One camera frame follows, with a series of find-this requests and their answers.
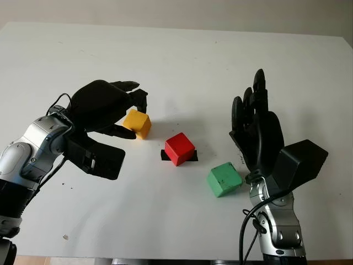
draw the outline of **cable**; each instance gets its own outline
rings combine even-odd
[[[29,201],[27,202],[27,205],[32,201],[32,199],[38,194],[38,192],[40,191],[40,188],[44,186],[45,183],[47,183],[47,181],[49,179],[52,178],[52,176],[55,175],[56,172],[58,172],[58,170],[65,164],[65,162],[67,161],[67,158],[64,157],[61,162],[59,163],[59,165],[56,166],[56,168],[54,168],[49,174],[48,176],[44,179],[44,181],[42,180],[38,186],[38,189],[35,191],[35,193],[33,194],[32,198],[29,199]]]
[[[43,187],[43,185],[49,180],[51,179],[52,176],[55,175],[56,172],[58,172],[58,170],[64,165],[64,163],[67,161],[67,158],[64,157],[61,162],[59,163],[59,165],[56,166],[56,168],[54,168],[52,170],[52,172],[50,172],[50,174],[43,180],[40,182],[39,184],[39,188]]]
[[[249,254],[250,254],[250,251],[251,251],[252,248],[253,248],[253,244],[255,243],[255,240],[256,240],[258,234],[259,234],[259,231],[256,230],[255,236],[254,236],[254,238],[253,238],[253,240],[252,240],[252,242],[251,242],[251,244],[250,244],[250,246],[249,246],[248,252],[245,254],[244,262],[243,262],[244,265],[247,263],[247,258],[248,258]]]
[[[67,96],[68,99],[69,99],[69,101],[70,101],[70,105],[72,106],[71,97],[70,97],[67,93],[62,93],[62,94],[57,98],[57,100],[56,100],[53,104],[51,104],[51,106],[49,107],[49,109],[46,111],[46,114],[45,114],[45,115],[48,115],[48,114],[49,114],[50,108],[53,107],[53,106],[61,99],[62,96]]]
[[[239,261],[240,261],[240,265],[244,265],[244,259],[243,259],[243,248],[244,248],[244,233],[245,233],[245,228],[247,226],[247,223],[249,221],[250,218],[253,218],[254,213],[259,210],[262,206],[266,205],[267,203],[272,202],[275,199],[281,198],[283,197],[285,194],[279,193],[273,197],[269,197],[266,200],[263,200],[261,203],[255,205],[247,214],[246,217],[244,218],[244,221],[242,223],[242,227],[240,228],[240,234],[239,234]]]

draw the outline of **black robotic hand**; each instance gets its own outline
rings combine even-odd
[[[146,113],[147,93],[133,81],[108,83],[96,80],[77,91],[67,109],[53,106],[49,113],[56,113],[72,125],[65,134],[64,157],[88,174],[117,179],[125,151],[104,145],[88,137],[88,132],[99,132],[125,139],[135,139],[136,134],[115,123],[126,115],[126,111],[136,106]]]
[[[246,182],[266,178],[270,195],[289,193],[315,178],[328,155],[309,140],[284,147],[280,122],[268,109],[262,69],[255,75],[253,90],[247,88],[243,100],[234,98],[229,134],[250,170]]]
[[[245,90],[243,101],[240,97],[234,98],[232,131],[229,134],[243,153],[246,165],[253,174],[251,176],[271,174],[277,156],[284,147],[284,140],[280,122],[268,108],[262,69],[255,75],[253,90],[251,87]]]

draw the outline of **cube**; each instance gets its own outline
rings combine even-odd
[[[243,179],[234,169],[232,163],[228,162],[211,169],[207,176],[207,182],[210,185],[216,197],[221,197],[243,184]]]
[[[151,128],[151,121],[147,114],[131,109],[122,125],[136,133],[140,139],[145,139]]]
[[[195,146],[181,132],[165,141],[164,151],[170,160],[178,166],[193,156]]]

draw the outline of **white table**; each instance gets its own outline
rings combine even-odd
[[[118,180],[65,164],[25,210],[18,253],[238,259],[249,188],[215,198],[206,176],[228,161],[247,173],[228,136],[231,105],[259,68],[285,143],[310,139],[329,152],[318,178],[294,192],[307,258],[352,258],[353,56],[342,38],[37,23],[0,31],[2,148],[59,94],[95,79],[139,82],[152,128],[145,141],[92,134],[126,151]],[[181,131],[199,162],[174,167],[159,153]],[[250,259],[261,259],[258,242]]]

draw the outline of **silver robotic arm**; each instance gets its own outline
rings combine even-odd
[[[11,142],[0,157],[0,264],[15,256],[15,246],[4,237],[19,232],[21,214],[37,191],[41,181],[52,169],[55,159],[63,153],[63,135],[70,125],[53,115],[41,117],[28,127],[25,134]]]
[[[315,179],[328,153],[309,140],[285,146],[280,122],[269,111],[265,75],[258,70],[253,87],[235,97],[232,131],[229,133],[243,154],[250,173],[250,200],[254,206],[239,235],[239,263],[245,264],[243,239],[253,218],[265,264],[307,264],[302,233],[293,211],[292,191]]]
[[[252,183],[250,200],[253,206],[269,198],[264,178]],[[301,227],[294,213],[293,203],[294,196],[290,192],[256,211],[255,215],[263,228],[259,232],[259,240],[264,255],[305,257]]]
[[[125,151],[96,142],[87,133],[96,131],[126,139],[136,138],[133,131],[115,123],[133,106],[146,112],[147,93],[141,89],[127,93],[138,86],[132,81],[93,81],[69,97],[67,108],[55,105],[62,94],[45,116],[32,122],[25,134],[2,152],[0,265],[13,264],[17,249],[8,239],[19,233],[25,207],[65,161],[71,161],[88,174],[117,179]],[[51,171],[59,155],[64,158]]]

